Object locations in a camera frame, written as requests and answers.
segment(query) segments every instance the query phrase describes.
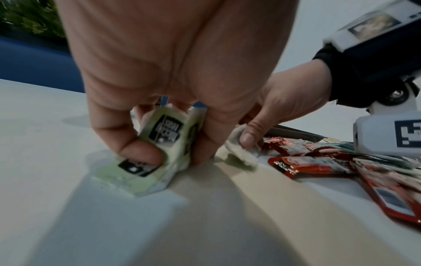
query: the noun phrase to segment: table surface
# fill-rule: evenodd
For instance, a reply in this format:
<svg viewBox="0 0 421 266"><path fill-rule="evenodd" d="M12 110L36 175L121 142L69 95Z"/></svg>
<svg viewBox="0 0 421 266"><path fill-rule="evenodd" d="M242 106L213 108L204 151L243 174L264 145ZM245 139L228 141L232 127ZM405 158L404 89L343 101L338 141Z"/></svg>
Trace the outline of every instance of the table surface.
<svg viewBox="0 0 421 266"><path fill-rule="evenodd" d="M182 195L165 191L128 200L96 187L92 171L113 155L89 128L84 94L0 80L0 96L0 265L131 266L130 258L147 252L166 224L225 219L226 214L215 211L224 204L217 199L212 211L174 221L174 211L193 204ZM329 116L346 109L345 119ZM364 114L328 105L286 125L350 140L352 122ZM317 121L328 121L328 128ZM421 262L421 234L385 217L355 182L303 182L351 213L408 261ZM218 197L218 188L212 191L212 198ZM183 234L177 237L177 245L183 245ZM208 239L195 241L200 246ZM241 241L240 237L221 243L221 248L230 250Z"/></svg>

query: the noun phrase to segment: green plant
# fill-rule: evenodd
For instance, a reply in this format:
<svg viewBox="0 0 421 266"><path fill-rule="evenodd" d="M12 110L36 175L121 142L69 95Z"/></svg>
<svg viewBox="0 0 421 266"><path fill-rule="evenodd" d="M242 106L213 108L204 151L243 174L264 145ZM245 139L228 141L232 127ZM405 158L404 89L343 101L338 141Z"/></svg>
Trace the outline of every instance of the green plant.
<svg viewBox="0 0 421 266"><path fill-rule="evenodd" d="M47 38L64 39L64 29L53 0L0 0L3 23Z"/></svg>

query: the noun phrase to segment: fingernail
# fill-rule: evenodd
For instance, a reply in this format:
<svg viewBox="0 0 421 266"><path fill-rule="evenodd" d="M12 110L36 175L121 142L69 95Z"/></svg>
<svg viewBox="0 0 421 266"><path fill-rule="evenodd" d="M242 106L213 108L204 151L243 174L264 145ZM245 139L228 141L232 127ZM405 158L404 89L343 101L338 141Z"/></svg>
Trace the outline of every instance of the fingernail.
<svg viewBox="0 0 421 266"><path fill-rule="evenodd" d="M254 138L250 133L245 133L240 137L240 143L244 147L251 147L254 144Z"/></svg>

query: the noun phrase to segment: hand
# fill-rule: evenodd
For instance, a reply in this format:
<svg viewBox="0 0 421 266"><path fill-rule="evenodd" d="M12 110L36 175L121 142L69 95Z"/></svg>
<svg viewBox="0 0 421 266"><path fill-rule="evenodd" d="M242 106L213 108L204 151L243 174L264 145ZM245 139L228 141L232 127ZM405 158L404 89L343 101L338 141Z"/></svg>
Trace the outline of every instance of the hand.
<svg viewBox="0 0 421 266"><path fill-rule="evenodd" d="M57 0L81 71L94 131L118 155L162 163L137 139L159 96L208 106L193 149L207 160L256 102L294 21L298 0Z"/></svg>
<svg viewBox="0 0 421 266"><path fill-rule="evenodd" d="M242 147L251 148L274 125L321 108L328 102L331 88L330 70L319 59L273 74L253 109L240 121L248 124L240 138Z"/></svg>

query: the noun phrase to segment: green packet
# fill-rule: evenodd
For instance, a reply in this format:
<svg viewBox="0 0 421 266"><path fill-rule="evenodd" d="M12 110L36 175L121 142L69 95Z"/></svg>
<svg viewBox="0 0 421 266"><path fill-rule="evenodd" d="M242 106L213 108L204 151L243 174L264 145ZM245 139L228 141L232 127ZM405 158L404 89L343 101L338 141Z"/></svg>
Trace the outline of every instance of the green packet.
<svg viewBox="0 0 421 266"><path fill-rule="evenodd" d="M205 112L203 108L192 108L188 114L173 107L156 108L144 116L139 139L160 148L166 155L164 164L156 167L118 157L100 168L95 178L133 196L166 189L175 174L189 166Z"/></svg>

